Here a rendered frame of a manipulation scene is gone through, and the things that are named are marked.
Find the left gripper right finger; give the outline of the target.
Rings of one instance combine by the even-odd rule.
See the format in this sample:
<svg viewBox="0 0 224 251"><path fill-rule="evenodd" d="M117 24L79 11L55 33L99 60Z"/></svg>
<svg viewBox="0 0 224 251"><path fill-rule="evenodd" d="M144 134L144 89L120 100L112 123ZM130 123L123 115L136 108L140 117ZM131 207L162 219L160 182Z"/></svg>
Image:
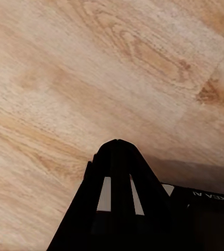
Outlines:
<svg viewBox="0 0 224 251"><path fill-rule="evenodd" d="M137 147L118 139L126 251L206 251ZM138 230L133 179L150 233Z"/></svg>

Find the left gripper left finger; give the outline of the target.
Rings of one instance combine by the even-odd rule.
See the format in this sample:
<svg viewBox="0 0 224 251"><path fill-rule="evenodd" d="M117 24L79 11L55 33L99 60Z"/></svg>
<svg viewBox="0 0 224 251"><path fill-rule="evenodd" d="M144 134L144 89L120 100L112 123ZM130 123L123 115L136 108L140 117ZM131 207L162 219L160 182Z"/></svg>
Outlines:
<svg viewBox="0 0 224 251"><path fill-rule="evenodd" d="M91 233L108 172L110 232ZM117 139L100 147L47 251L126 251Z"/></svg>

